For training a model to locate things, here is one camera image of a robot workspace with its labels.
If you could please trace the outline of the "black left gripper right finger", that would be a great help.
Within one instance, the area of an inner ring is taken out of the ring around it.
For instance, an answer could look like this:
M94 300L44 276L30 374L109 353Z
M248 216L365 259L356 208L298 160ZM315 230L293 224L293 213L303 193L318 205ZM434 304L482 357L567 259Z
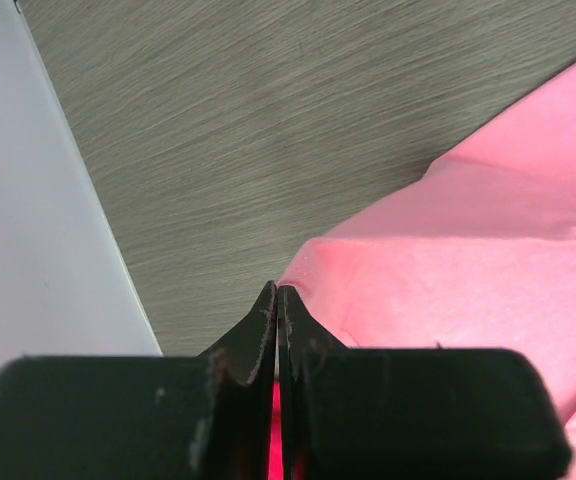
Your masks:
M573 452L544 382L513 350L344 346L277 294L287 479L560 479Z

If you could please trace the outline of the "light pink t shirt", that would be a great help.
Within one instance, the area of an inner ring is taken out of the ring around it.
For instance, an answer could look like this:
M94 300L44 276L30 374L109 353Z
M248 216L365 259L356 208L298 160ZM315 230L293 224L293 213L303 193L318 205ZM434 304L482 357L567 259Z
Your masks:
M281 277L350 347L505 347L544 378L576 479L576 63L308 240Z

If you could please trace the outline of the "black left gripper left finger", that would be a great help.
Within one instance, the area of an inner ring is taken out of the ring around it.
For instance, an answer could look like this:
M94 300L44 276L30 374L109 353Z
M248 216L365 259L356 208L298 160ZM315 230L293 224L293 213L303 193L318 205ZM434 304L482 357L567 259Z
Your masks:
M25 356L0 368L0 479L264 479L277 288L195 357Z

